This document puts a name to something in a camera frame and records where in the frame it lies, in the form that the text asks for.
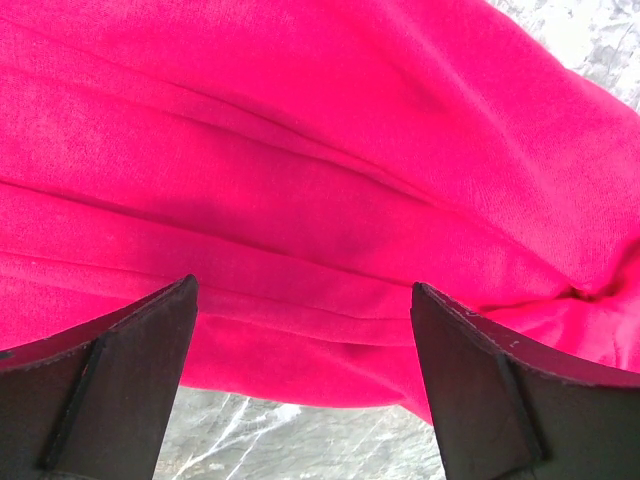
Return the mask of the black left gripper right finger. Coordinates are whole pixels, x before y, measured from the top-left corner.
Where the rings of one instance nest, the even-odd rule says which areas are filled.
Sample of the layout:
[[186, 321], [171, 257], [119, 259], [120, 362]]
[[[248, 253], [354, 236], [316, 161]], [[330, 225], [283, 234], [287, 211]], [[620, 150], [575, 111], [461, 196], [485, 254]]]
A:
[[433, 287], [411, 322], [449, 479], [639, 475], [639, 377], [545, 346]]

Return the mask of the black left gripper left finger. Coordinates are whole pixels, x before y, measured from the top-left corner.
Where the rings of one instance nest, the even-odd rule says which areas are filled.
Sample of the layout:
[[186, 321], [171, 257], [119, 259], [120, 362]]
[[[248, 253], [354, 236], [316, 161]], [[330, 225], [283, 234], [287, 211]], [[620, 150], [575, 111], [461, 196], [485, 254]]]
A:
[[2, 478], [152, 478], [198, 291], [188, 275], [103, 317], [2, 351]]

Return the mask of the red t-shirt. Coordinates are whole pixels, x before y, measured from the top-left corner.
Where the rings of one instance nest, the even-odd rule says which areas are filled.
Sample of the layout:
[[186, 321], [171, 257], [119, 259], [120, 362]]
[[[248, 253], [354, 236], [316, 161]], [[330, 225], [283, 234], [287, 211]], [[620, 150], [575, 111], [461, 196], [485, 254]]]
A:
[[425, 282], [639, 367], [639, 117], [483, 1], [5, 1], [1, 345], [200, 284], [184, 384], [429, 408]]

